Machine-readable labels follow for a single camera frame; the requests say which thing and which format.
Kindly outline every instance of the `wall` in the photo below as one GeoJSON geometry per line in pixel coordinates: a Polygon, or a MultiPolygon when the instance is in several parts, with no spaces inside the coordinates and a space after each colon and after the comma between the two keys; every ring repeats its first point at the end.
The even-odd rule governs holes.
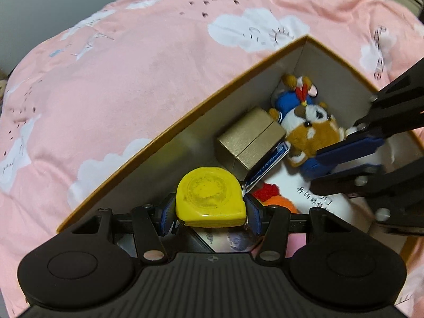
{"type": "Polygon", "coordinates": [[[114,0],[0,0],[0,68],[9,73],[39,43],[114,0]]]}

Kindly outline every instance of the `bed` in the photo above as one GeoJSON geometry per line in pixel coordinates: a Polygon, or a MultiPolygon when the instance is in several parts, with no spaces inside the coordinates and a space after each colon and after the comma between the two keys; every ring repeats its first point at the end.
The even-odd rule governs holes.
{"type": "MultiPolygon", "coordinates": [[[[306,34],[377,88],[424,54],[424,26],[386,0],[117,0],[30,51],[0,118],[0,288],[10,317],[27,307],[16,280],[27,252],[175,121],[306,34]]],[[[134,184],[111,199],[125,210],[138,194],[134,184]]]]}

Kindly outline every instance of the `blue gripper pad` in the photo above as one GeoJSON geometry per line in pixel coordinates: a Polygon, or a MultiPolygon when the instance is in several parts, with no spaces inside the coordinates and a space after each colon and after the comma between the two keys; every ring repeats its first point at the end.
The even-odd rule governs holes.
{"type": "Polygon", "coordinates": [[[355,160],[373,154],[378,147],[384,144],[385,140],[372,136],[354,142],[339,142],[326,147],[329,150],[325,152],[318,151],[315,159],[325,166],[336,166],[347,161],[355,160]]]}
{"type": "Polygon", "coordinates": [[[265,231],[262,227],[262,220],[264,218],[264,210],[266,208],[251,194],[246,194],[243,197],[243,201],[246,205],[246,215],[249,229],[251,229],[254,235],[263,235],[265,231]]]}
{"type": "Polygon", "coordinates": [[[172,224],[177,219],[175,213],[175,194],[171,193],[158,205],[160,216],[158,235],[165,236],[171,229],[172,224]]]}

